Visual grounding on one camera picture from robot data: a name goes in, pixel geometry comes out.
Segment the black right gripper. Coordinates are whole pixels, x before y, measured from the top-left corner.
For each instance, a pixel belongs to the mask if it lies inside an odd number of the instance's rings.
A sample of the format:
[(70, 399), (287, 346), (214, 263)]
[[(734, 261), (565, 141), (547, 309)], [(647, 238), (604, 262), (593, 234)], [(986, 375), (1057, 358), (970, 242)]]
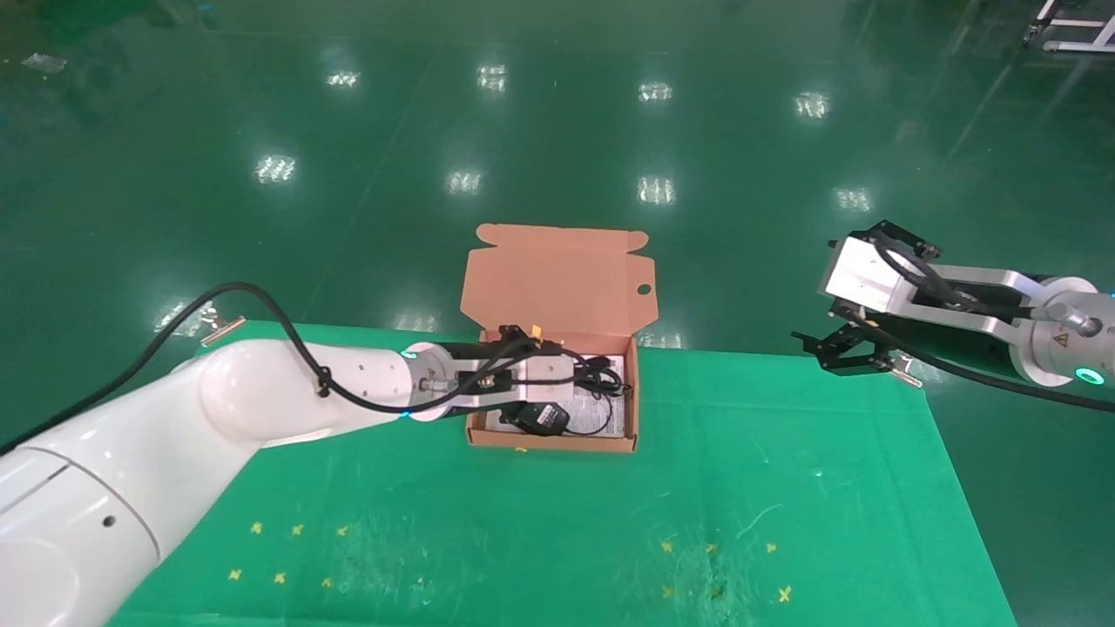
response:
[(892, 343), (871, 338), (853, 321), (857, 314), (871, 327), (880, 329), (904, 345), (915, 349), (920, 356), (933, 357), (941, 361), (956, 361), (960, 367), (975, 369), (1014, 382), (1024, 382), (1015, 369), (1009, 354), (1009, 345), (987, 334), (971, 332), (953, 327), (939, 326), (891, 316), (871, 314), (862, 307), (836, 299), (832, 314), (846, 322), (823, 338), (804, 332), (791, 332), (791, 338), (801, 343), (806, 354), (817, 354), (821, 369), (840, 377), (860, 374), (888, 374), (895, 370), (896, 357), (909, 354)]

